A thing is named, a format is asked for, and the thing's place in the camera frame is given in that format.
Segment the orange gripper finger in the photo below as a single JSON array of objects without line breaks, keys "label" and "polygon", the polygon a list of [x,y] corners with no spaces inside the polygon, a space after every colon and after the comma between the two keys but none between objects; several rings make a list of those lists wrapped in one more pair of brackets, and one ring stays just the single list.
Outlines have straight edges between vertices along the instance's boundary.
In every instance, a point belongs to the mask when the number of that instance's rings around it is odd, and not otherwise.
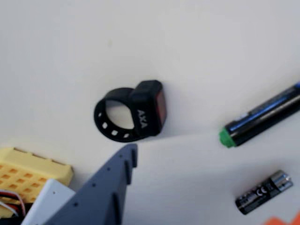
[{"label": "orange gripper finger", "polygon": [[290,220],[284,220],[280,217],[270,217],[263,225],[300,225],[300,211]]}]

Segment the blue-grey gripper finger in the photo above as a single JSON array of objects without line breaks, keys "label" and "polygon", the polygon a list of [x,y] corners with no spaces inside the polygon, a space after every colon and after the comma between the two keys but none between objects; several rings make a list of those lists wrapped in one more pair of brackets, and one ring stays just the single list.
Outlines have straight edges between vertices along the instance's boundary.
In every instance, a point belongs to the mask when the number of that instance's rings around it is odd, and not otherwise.
[{"label": "blue-grey gripper finger", "polygon": [[137,145],[125,145],[45,224],[121,225],[127,187],[137,164]]}]

